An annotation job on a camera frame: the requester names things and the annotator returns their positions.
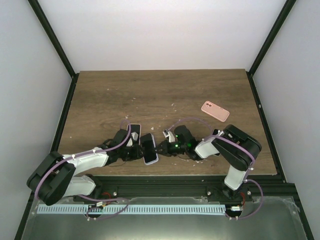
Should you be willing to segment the beige phone case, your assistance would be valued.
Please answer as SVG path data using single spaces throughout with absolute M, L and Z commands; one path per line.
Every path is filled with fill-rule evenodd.
M 128 131 L 130 127 L 130 136 L 134 144 L 140 144 L 141 138 L 141 125 L 138 123 L 128 124 L 126 130 Z

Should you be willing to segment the teal-edged black phone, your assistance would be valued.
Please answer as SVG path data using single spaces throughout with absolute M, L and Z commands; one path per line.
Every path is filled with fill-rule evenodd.
M 130 130 L 131 133 L 137 133 L 138 135 L 141 133 L 141 125 L 140 124 L 130 124 L 127 126 L 126 130 Z

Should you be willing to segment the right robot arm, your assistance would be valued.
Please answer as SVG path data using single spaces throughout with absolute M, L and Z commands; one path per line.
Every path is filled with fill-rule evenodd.
M 166 157 L 185 154 L 194 161 L 222 156 L 229 163 L 221 189 L 223 198 L 229 202 L 240 196 L 240 188 L 262 150 L 255 138 L 232 124 L 202 140 L 196 140 L 185 125 L 177 126 L 174 131 L 166 129 L 163 134 L 165 140 L 153 150 L 156 154 Z

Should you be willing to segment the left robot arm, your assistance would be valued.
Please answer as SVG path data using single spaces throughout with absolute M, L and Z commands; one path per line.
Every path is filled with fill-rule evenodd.
M 26 185 L 48 206 L 62 198 L 79 195 L 97 202 L 102 196 L 102 183 L 86 171 L 113 165 L 119 159 L 123 162 L 141 159 L 140 135 L 141 125 L 130 124 L 126 129 L 120 129 L 114 138 L 91 150 L 64 155 L 52 151 L 31 174 Z

